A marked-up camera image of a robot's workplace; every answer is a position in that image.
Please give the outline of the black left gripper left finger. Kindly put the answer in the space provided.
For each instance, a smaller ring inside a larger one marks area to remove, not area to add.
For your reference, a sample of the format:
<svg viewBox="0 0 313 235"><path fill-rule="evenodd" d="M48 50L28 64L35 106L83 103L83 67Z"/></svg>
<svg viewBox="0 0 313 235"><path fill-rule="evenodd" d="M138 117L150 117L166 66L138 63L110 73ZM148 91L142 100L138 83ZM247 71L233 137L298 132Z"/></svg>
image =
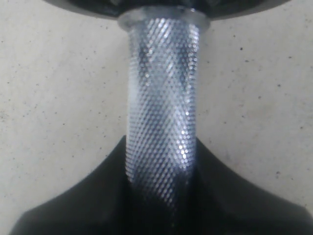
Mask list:
<svg viewBox="0 0 313 235"><path fill-rule="evenodd" d="M12 235L135 235L134 191L125 170L126 137L83 180L26 211Z"/></svg>

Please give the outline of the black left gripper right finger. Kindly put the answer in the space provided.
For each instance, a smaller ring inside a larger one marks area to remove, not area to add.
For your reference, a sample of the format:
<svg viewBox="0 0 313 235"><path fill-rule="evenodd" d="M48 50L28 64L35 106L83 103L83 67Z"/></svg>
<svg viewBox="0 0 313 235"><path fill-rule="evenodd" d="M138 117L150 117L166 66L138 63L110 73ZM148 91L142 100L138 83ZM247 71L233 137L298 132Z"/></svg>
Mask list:
<svg viewBox="0 0 313 235"><path fill-rule="evenodd" d="M310 235L302 206L239 176L197 140L185 235Z"/></svg>

